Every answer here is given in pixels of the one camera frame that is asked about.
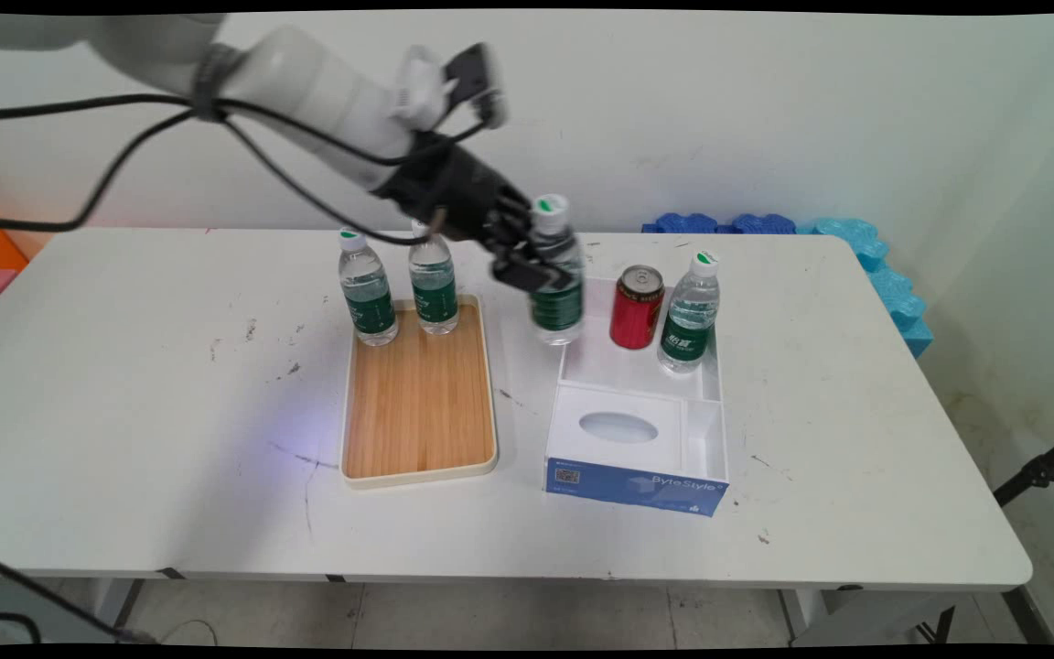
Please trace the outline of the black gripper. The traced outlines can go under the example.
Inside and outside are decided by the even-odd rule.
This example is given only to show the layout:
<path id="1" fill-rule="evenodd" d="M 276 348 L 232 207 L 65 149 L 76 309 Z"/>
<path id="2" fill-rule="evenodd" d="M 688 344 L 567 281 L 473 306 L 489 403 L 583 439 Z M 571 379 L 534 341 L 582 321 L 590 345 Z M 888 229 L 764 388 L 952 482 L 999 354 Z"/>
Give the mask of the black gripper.
<path id="1" fill-rule="evenodd" d="M 445 219 L 440 233 L 451 241 L 489 247 L 490 275 L 520 291 L 565 289 L 575 279 L 544 259 L 530 243 L 532 203 L 495 168 L 480 161 L 463 146 L 451 146 L 435 131 L 414 133 L 414 151 L 430 155 L 405 162 L 383 185 L 370 191 L 396 203 L 410 220 L 432 225 Z"/>

